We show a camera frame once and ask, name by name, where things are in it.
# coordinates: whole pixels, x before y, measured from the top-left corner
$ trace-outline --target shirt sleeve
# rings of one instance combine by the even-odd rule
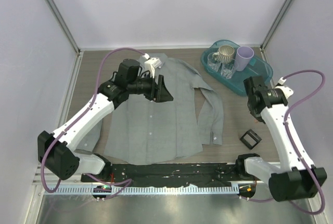
[[[187,68],[190,85],[200,88],[205,97],[205,102],[198,116],[198,128],[202,144],[222,144],[223,132],[223,104],[222,98],[201,77],[199,72],[184,61]]]

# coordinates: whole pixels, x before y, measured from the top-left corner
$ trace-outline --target black square object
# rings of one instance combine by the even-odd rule
[[[262,140],[252,129],[249,129],[245,134],[239,139],[242,143],[245,144],[250,150],[252,150],[258,143]]]

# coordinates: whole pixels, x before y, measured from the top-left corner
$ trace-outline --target white wall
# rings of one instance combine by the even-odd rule
[[[302,143],[317,167],[328,173],[324,184],[326,213],[333,221],[333,7],[332,0],[295,0],[267,48],[274,80],[294,71],[317,69],[326,85],[292,113]],[[295,94],[291,103],[311,92],[319,75],[290,78]]]
[[[284,0],[54,0],[81,48],[261,44]]]
[[[37,136],[60,116],[75,53],[44,0],[0,0],[0,216],[20,223]]]

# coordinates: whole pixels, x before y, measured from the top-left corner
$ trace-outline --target blue plastic tray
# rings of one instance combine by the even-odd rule
[[[201,62],[204,66],[206,72],[208,72],[213,78],[217,79],[219,82],[230,88],[233,92],[240,96],[246,96],[245,88],[243,81],[251,76],[263,76],[265,80],[265,84],[268,85],[273,76],[272,67],[258,56],[254,55],[251,59],[250,63],[245,67],[245,69],[241,72],[235,72],[232,78],[227,80],[220,74],[221,67],[218,72],[215,72],[207,65],[207,56],[212,52],[216,52],[220,46],[230,45],[234,47],[235,53],[239,48],[239,45],[232,41],[228,41],[226,39],[222,39],[220,41],[216,41],[208,50],[204,51],[201,55]]]

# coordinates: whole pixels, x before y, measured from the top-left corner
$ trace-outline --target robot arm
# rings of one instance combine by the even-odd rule
[[[84,154],[75,152],[82,138],[107,114],[110,114],[121,103],[128,100],[130,94],[143,94],[148,100],[155,102],[172,101],[164,84],[162,75],[158,83],[152,76],[138,76],[141,67],[138,61],[126,59],[120,65],[114,78],[102,83],[98,89],[94,104],[91,99],[68,122],[49,134],[42,132],[37,139],[38,158],[41,162],[45,151],[60,133],[65,134],[59,138],[56,145],[46,159],[46,167],[61,180],[66,180],[74,173],[100,175],[103,179],[108,176],[110,164],[104,157],[97,154]],[[78,117],[86,111],[85,115],[77,121]]]
[[[278,202],[313,197],[317,193],[317,188],[295,153],[284,126],[284,117],[288,110],[287,99],[293,91],[281,85],[269,89],[260,76],[246,79],[244,85],[251,115],[259,122],[265,123],[271,132],[279,155],[280,167],[265,162],[257,154],[247,154],[239,156],[236,161],[239,172],[253,175],[266,183],[273,198]],[[323,168],[315,167],[297,135],[290,116],[288,116],[288,126],[297,149],[322,185],[327,178],[326,172]]]

